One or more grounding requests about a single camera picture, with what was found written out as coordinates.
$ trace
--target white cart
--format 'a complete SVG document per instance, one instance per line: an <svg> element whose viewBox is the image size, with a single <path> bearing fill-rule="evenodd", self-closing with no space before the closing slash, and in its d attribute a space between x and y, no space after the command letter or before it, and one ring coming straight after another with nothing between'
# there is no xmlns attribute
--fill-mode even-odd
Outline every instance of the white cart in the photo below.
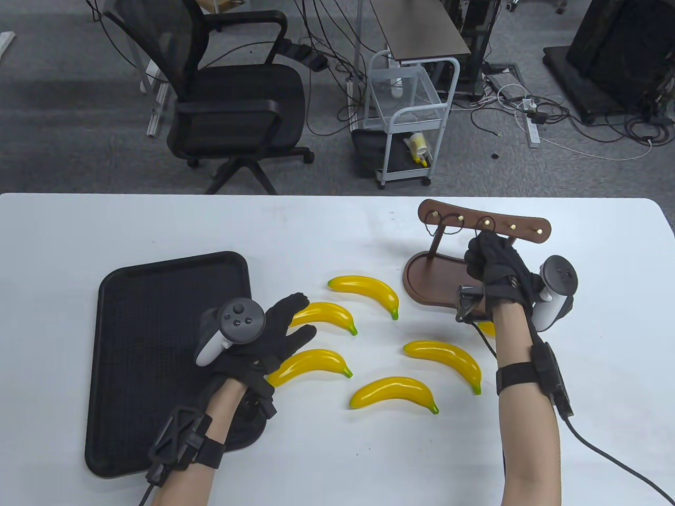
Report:
<svg viewBox="0 0 675 506"><path fill-rule="evenodd" d="M384 165L375 175L380 188L384 188L387 181L396 179L410 179L422 177L425 185L431 184L431 178L436 167L438 152L443 142L443 133L446 130L455 87L460 74L460 64L456 58L444 57L434 59L407 60L400 67L375 69L373 64L378 58L390 58L391 51L385 49L373 55L368 69L368 84L366 89L365 112L363 128L366 130L382 130L387 134L385 145ZM447 61L452 64L452 83L448 90L448 99L441 102L438 93L431 83L423 63ZM371 103L377 116L370 117ZM388 171L389 156L392 150L392 136L404 132L424 132L437 130L437 139L433 146L429 145L429 166L419 169L408 169L396 172Z"/></svg>

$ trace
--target chair armrest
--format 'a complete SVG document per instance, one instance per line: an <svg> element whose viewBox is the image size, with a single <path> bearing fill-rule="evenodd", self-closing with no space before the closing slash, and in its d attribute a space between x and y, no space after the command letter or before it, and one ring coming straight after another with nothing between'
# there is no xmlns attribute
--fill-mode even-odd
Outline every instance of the chair armrest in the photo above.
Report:
<svg viewBox="0 0 675 506"><path fill-rule="evenodd" d="M218 100L211 102L176 102L177 114L272 113L281 117L279 103L274 100Z"/></svg>
<svg viewBox="0 0 675 506"><path fill-rule="evenodd" d="M272 49L269 50L265 65L270 65L274 57L279 52L279 45L281 40L286 36L288 29L288 20L286 15L281 11L247 11L247 12L231 12L223 14L207 14L204 16L209 31L216 30L223 26L235 24L249 24L249 23L276 23L279 25L279 34L274 41Z"/></svg>

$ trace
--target yellow banana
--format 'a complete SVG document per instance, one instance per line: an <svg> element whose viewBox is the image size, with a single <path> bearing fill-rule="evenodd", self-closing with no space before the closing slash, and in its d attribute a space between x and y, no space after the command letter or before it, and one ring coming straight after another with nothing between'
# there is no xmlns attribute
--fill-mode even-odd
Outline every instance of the yellow banana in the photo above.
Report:
<svg viewBox="0 0 675 506"><path fill-rule="evenodd" d="M369 383L352 396L349 406L353 410L358 410L388 399L411 401L427 408L435 415L438 414L438 407L429 387L416 379L402 376L383 378Z"/></svg>
<svg viewBox="0 0 675 506"><path fill-rule="evenodd" d="M479 323L478 328L482 330L483 334L485 334L488 337L495 337L497 335L497 331L495 330L495 324L492 322Z"/></svg>
<svg viewBox="0 0 675 506"><path fill-rule="evenodd" d="M354 326L354 317L342 306L331 302L313 302L293 317L291 327L305 325L306 323L325 322L350 331L352 335L358 334Z"/></svg>
<svg viewBox="0 0 675 506"><path fill-rule="evenodd" d="M357 293L375 299L391 313L394 320L398 320L398 296L389 285L378 279L366 276L338 276L328 281L328 286L342 293Z"/></svg>
<svg viewBox="0 0 675 506"><path fill-rule="evenodd" d="M275 388L280 387L287 381L314 370L337 372L348 378L353 376L341 355L329 349L308 349L284 361L278 371L267 377L267 382Z"/></svg>
<svg viewBox="0 0 675 506"><path fill-rule="evenodd" d="M481 368L463 349L440 341L413 341L406 344L403 351L412 358L434 360L452 367L468 381L474 394L481 394Z"/></svg>

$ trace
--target hand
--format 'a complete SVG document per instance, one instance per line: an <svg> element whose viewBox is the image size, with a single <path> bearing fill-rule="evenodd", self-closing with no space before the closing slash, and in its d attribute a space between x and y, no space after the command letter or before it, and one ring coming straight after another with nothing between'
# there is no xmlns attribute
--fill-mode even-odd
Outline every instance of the hand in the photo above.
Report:
<svg viewBox="0 0 675 506"><path fill-rule="evenodd" d="M209 368L213 380L200 396L200 404L208 400L225 382L234 378L254 391L267 410L267 417L273 415L271 398L274 388L265 380L265 375L275 372L284 360L287 360L301 347L305 346L317 334L317 328L304 325L292 334L286 335L293 317L309 305L302 293L295 293L278 301L265 313L265 330L251 343L233 345L221 353Z"/></svg>
<svg viewBox="0 0 675 506"><path fill-rule="evenodd" d="M525 314L531 316L532 306L540 300L539 292L544 284L540 276L525 266L507 239L483 230L469 241L464 260L467 274L483 282L488 316L491 317L492 309L503 300L522 304Z"/></svg>

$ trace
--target wooden stand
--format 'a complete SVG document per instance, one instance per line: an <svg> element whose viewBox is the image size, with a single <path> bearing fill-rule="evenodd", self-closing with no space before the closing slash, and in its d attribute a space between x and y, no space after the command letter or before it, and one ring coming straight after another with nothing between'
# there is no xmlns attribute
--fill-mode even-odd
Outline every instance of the wooden stand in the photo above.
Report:
<svg viewBox="0 0 675 506"><path fill-rule="evenodd" d="M540 244L551 235L551 223L544 218L499 215L431 199L420 204L417 215L422 223L436 225L437 228L429 251L413 256L403 269L403 286L415 302L425 306L455 309L460 285L481 285L466 273L463 258L438 253L446 227L494 230L498 234L507 235L511 242L524 239ZM476 317L485 314L483 303L474 314Z"/></svg>

